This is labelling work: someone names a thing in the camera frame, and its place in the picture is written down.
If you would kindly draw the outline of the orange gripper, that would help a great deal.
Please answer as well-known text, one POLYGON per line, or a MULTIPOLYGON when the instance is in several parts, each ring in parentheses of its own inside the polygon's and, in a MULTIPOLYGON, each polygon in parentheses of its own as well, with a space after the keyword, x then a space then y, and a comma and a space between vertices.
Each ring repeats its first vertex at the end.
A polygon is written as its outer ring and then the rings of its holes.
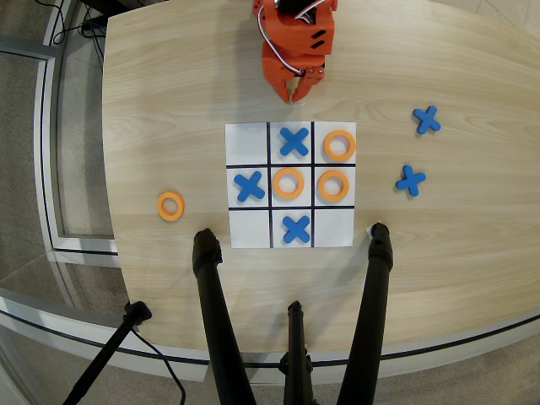
POLYGON ((332 53, 336 29, 332 16, 318 16, 314 24, 291 16, 262 16, 265 35, 262 67, 265 79, 280 99, 289 104, 289 82, 299 77, 292 102, 304 99, 326 74, 326 56, 332 53))

